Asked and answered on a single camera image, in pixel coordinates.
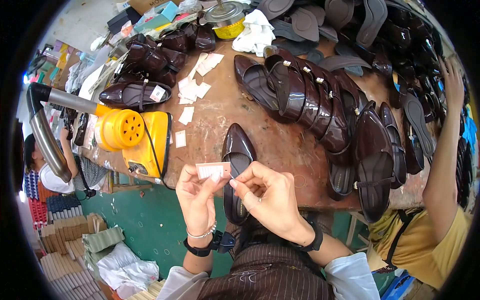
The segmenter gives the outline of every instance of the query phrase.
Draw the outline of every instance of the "worn table surface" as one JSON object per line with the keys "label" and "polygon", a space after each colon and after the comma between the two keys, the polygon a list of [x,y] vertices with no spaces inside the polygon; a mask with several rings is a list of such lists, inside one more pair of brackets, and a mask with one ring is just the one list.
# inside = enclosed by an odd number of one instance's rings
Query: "worn table surface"
{"label": "worn table surface", "polygon": [[[326,39],[320,41],[318,49],[325,56],[334,55],[334,43]],[[313,209],[360,210],[359,197],[355,190],[340,202],[328,197],[326,192],[328,169],[324,149],[321,145],[316,146],[311,133],[296,124],[276,123],[255,102],[248,101],[242,96],[237,88],[233,68],[233,57],[241,53],[231,48],[231,42],[218,42],[216,53],[225,55],[221,63],[205,77],[195,74],[197,84],[205,81],[212,87],[203,99],[198,99],[192,104],[195,106],[195,113],[191,123],[185,126],[178,122],[184,107],[188,106],[178,104],[178,86],[172,89],[173,96],[170,100],[150,108],[150,110],[167,111],[173,115],[173,137],[175,132],[186,130],[187,146],[175,148],[173,143],[170,147],[165,182],[174,187],[184,164],[221,161],[225,134],[232,123],[238,123],[251,139],[261,163],[276,171],[290,172],[295,176],[299,206]],[[263,62],[263,58],[243,54]],[[177,80],[187,76],[197,59],[198,53],[192,53],[187,65],[177,74]],[[351,77],[365,91],[367,98],[377,103],[377,108],[383,101],[388,102],[385,78],[365,68],[362,77]],[[403,110],[393,109],[392,111],[404,143]],[[100,165],[128,174],[121,152],[107,152],[98,147],[91,150],[82,148],[80,152]],[[417,175],[408,174],[407,183],[404,186],[391,190],[390,207],[420,206],[429,169],[430,166],[425,159],[425,170]],[[138,178],[156,181],[154,178],[141,175],[138,175]]]}

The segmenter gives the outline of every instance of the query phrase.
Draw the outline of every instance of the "green floor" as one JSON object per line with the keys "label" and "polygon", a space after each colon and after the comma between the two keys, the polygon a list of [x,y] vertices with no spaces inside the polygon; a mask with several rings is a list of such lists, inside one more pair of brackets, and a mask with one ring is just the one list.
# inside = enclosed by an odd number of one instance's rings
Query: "green floor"
{"label": "green floor", "polygon": [[[121,181],[128,182],[126,177]],[[124,229],[125,243],[143,260],[156,261],[160,276],[166,278],[172,266],[182,265],[186,249],[182,242],[186,237],[180,204],[175,191],[161,185],[144,190],[143,198],[139,191],[117,192],[82,201],[85,215],[94,212],[105,219],[109,227],[115,225]],[[217,228],[225,228],[226,218],[223,212],[222,199],[215,198]],[[347,212],[335,213],[332,228],[334,237],[342,242],[347,240],[350,215]],[[356,226],[351,247],[359,249],[364,246],[357,238],[361,232],[368,236],[366,226]],[[212,276],[222,276],[230,270],[232,259],[228,254],[214,253],[215,267]],[[382,295],[394,279],[393,273],[374,274],[377,287]]]}

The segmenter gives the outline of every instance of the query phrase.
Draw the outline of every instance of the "silver bracelet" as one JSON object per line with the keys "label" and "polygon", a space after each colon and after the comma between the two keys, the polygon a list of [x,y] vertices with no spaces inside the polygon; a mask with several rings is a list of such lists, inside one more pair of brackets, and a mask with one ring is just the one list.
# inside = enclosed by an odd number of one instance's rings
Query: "silver bracelet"
{"label": "silver bracelet", "polygon": [[207,233],[204,233],[204,234],[202,234],[202,235],[200,235],[200,236],[197,236],[197,237],[196,237],[196,236],[194,236],[194,235],[191,235],[191,234],[188,232],[188,229],[187,229],[187,234],[188,234],[188,236],[189,236],[189,237],[191,237],[191,238],[194,238],[194,239],[201,239],[201,238],[204,238],[204,237],[206,237],[206,236],[207,236],[207,235],[209,235],[210,233],[214,232],[214,231],[215,231],[215,229],[216,229],[216,220],[215,220],[215,223],[213,224],[212,228],[210,229],[210,231],[209,231],[209,232],[207,232]]}

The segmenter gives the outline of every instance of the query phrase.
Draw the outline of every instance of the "fingernail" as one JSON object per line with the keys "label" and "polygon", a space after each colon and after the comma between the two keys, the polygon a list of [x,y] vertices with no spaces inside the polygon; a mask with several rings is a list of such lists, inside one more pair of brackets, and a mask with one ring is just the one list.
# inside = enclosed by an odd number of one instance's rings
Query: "fingernail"
{"label": "fingernail", "polygon": [[236,189],[238,184],[234,179],[230,179],[230,185],[232,186],[232,188]]}
{"label": "fingernail", "polygon": [[214,173],[210,178],[213,182],[218,183],[220,181],[220,173]]}

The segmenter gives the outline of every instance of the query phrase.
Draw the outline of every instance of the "teal box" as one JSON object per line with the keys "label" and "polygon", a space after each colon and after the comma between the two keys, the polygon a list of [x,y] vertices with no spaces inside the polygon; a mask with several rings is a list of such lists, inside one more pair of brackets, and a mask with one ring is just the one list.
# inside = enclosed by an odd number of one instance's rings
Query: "teal box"
{"label": "teal box", "polygon": [[162,25],[171,23],[178,11],[178,7],[172,1],[157,6],[154,9],[156,13],[159,13],[159,15],[147,22],[145,22],[145,16],[143,15],[133,27],[137,32],[141,32],[145,29],[155,29]]}

